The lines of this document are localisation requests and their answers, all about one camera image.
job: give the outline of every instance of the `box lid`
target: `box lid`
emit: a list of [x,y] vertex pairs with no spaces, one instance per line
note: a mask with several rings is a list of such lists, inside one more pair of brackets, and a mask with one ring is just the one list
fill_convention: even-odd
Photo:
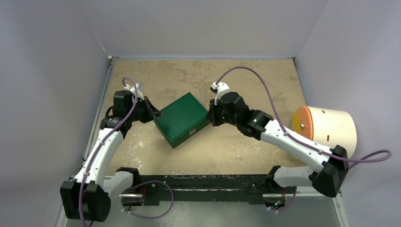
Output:
[[155,124],[169,142],[188,135],[188,131],[207,121],[208,113],[190,92],[166,106],[161,112],[163,116],[155,119]]

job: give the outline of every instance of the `white cylinder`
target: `white cylinder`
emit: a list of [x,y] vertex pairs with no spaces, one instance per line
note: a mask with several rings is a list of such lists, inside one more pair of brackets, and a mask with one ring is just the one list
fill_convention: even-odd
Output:
[[351,115],[345,111],[311,106],[300,107],[292,117],[292,129],[331,148],[340,145],[351,157],[357,146],[357,130]]

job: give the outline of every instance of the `green box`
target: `green box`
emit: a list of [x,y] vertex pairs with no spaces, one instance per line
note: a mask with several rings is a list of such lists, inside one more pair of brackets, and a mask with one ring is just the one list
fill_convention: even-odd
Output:
[[163,116],[154,120],[155,125],[172,148],[176,148],[210,123],[206,119],[208,111],[190,92],[161,112]]

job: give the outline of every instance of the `wooden board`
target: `wooden board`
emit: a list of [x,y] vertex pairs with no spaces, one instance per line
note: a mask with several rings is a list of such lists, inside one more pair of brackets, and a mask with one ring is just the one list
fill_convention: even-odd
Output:
[[[162,109],[191,92],[209,109],[214,94],[209,87],[227,69],[247,66],[266,81],[280,118],[288,125],[293,112],[305,105],[292,59],[288,60],[173,60],[116,63],[108,88],[105,109],[113,104],[113,94],[123,89],[122,78],[144,83],[143,94]],[[259,79],[238,69],[223,81],[238,92],[252,109],[274,115]],[[116,151],[108,175],[121,166],[136,167],[143,175],[178,174],[266,174],[274,165],[303,166],[290,161],[279,148],[242,135],[234,126],[207,126],[180,146],[172,149],[153,122],[135,122]]]

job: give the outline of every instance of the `white wall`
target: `white wall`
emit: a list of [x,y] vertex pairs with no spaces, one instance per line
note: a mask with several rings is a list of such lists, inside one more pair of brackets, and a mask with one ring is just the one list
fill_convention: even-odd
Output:
[[328,0],[81,0],[108,55],[294,57]]
[[0,1],[0,226],[55,226],[108,65],[76,0]]
[[330,0],[298,55],[308,105],[348,111],[353,157],[390,149],[383,163],[360,164],[342,190],[352,226],[400,226],[401,1]]

